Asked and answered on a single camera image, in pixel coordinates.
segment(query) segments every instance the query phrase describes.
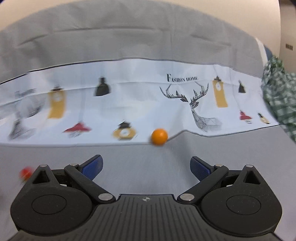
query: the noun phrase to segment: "red object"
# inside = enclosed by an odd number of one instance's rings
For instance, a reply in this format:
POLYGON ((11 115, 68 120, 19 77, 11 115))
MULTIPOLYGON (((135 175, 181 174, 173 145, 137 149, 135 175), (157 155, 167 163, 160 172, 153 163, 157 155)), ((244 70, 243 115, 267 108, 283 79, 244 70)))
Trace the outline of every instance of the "red object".
POLYGON ((240 114, 239 119, 240 119, 241 121, 245 121, 245 120, 250 120, 250 119, 252 119, 252 117, 246 115, 246 114, 245 114, 244 112, 242 112, 242 111, 240 111, 239 114, 240 114))
POLYGON ((75 131, 91 131, 89 127, 84 126, 82 122, 78 122, 75 126, 64 130, 63 132, 75 132, 75 131))
POLYGON ((20 171, 20 178, 27 181, 33 174, 33 168, 25 167, 20 171))

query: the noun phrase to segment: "clock face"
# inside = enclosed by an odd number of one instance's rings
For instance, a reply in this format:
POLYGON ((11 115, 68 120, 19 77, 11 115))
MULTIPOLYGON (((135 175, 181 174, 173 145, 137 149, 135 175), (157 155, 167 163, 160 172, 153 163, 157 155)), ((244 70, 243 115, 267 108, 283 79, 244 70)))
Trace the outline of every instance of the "clock face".
POLYGON ((62 101, 62 95, 59 92, 56 92, 53 94, 53 99, 55 102, 60 102, 62 101))
POLYGON ((131 133, 131 131, 128 129, 128 128, 125 128, 125 129, 122 129, 121 131, 120 131, 120 136, 121 137, 127 137, 129 134, 131 133))
POLYGON ((221 85, 220 85, 220 83, 219 83, 219 82, 217 82, 217 84, 216 84, 216 89, 217 89, 218 91, 220 91, 220 90, 221 90, 221 85))

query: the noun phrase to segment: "triangular cutout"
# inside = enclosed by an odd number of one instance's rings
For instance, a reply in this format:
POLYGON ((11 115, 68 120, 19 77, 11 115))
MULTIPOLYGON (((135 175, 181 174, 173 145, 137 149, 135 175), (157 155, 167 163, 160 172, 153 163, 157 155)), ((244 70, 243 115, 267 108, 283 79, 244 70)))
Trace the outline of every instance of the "triangular cutout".
POLYGON ((49 178, 44 170, 40 171, 38 176, 33 181, 33 184, 48 183, 49 178))
POLYGON ((252 184, 260 184, 260 181, 258 180, 258 178, 256 177, 256 175, 254 174, 253 171, 248 171, 245 179, 244 179, 244 183, 252 183, 252 184))

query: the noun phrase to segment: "blue textured pad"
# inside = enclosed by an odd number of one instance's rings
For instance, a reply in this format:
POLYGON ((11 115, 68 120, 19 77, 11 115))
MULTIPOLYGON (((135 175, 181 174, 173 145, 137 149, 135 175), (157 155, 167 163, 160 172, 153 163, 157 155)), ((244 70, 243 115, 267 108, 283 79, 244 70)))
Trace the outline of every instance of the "blue textured pad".
POLYGON ((200 162, 195 160, 194 158, 191 158, 190 160, 190 170, 194 176, 199 181, 202 181, 205 179, 208 175, 211 174, 211 170, 206 168, 204 165, 202 165, 200 162))
POLYGON ((94 159, 92 162, 87 164, 81 171, 90 180, 93 180, 103 169, 103 158, 99 156, 94 159))

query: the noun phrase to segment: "blue gripper pad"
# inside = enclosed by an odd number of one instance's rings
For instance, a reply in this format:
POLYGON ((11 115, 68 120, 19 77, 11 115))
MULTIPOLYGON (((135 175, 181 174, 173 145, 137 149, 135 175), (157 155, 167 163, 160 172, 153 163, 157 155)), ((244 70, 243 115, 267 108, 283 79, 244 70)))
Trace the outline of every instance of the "blue gripper pad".
POLYGON ((103 158, 100 155, 96 155, 85 162, 81 173, 88 179, 93 180, 103 169, 103 158))
POLYGON ((190 170, 199 181, 202 181, 214 171, 214 167, 197 156, 193 156, 190 160, 190 170))

